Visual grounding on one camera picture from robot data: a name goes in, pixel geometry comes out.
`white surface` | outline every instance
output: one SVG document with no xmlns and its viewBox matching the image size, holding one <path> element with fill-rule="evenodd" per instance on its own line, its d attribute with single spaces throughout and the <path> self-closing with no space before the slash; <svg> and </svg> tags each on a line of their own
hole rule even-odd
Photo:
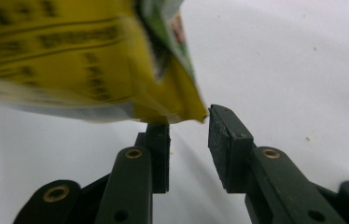
<svg viewBox="0 0 349 224">
<path fill-rule="evenodd" d="M 282 149 L 311 181 L 349 180 L 349 1 L 188 0 L 183 17 L 206 105 L 231 108 L 258 146 Z M 50 181 L 109 173 L 145 127 L 0 108 L 0 223 Z M 154 223 L 250 223 L 244 197 L 221 187 L 208 123 L 171 132 L 171 191 L 154 196 Z"/>
</svg>

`yellow plastic packaging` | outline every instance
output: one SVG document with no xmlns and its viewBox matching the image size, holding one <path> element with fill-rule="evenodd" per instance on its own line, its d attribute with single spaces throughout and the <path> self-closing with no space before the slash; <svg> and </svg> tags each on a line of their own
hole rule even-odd
<svg viewBox="0 0 349 224">
<path fill-rule="evenodd" d="M 0 104 L 74 119 L 202 121 L 178 5 L 0 0 Z"/>
</svg>

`white background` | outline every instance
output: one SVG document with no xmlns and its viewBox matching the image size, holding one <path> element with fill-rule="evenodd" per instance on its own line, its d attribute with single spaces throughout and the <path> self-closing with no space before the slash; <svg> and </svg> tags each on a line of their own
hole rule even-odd
<svg viewBox="0 0 349 224">
<path fill-rule="evenodd" d="M 188 0 L 182 11 L 206 105 L 231 108 L 311 181 L 349 180 L 349 1 Z M 0 223 L 48 182 L 108 174 L 145 127 L 0 107 Z M 171 190 L 154 196 L 154 223 L 250 223 L 244 196 L 221 186 L 207 134 L 207 121 L 172 126 Z"/>
</svg>

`yellow bag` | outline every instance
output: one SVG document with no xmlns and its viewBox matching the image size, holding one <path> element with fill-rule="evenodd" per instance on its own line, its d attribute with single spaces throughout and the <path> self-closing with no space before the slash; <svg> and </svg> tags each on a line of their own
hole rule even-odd
<svg viewBox="0 0 349 224">
<path fill-rule="evenodd" d="M 0 1 L 0 104 L 74 119 L 202 121 L 180 3 Z"/>
</svg>

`brass screw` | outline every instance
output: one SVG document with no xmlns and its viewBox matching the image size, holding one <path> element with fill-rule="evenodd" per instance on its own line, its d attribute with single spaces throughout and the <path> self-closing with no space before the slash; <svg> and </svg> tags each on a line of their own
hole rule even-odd
<svg viewBox="0 0 349 224">
<path fill-rule="evenodd" d="M 279 152 L 269 148 L 262 150 L 262 154 L 270 159 L 278 159 L 280 157 Z"/>
<path fill-rule="evenodd" d="M 69 193 L 70 189 L 67 185 L 55 186 L 44 193 L 43 200 L 46 203 L 56 203 L 67 197 Z"/>
<path fill-rule="evenodd" d="M 131 149 L 125 153 L 125 156 L 129 159 L 137 159 L 143 155 L 140 149 Z"/>
</svg>

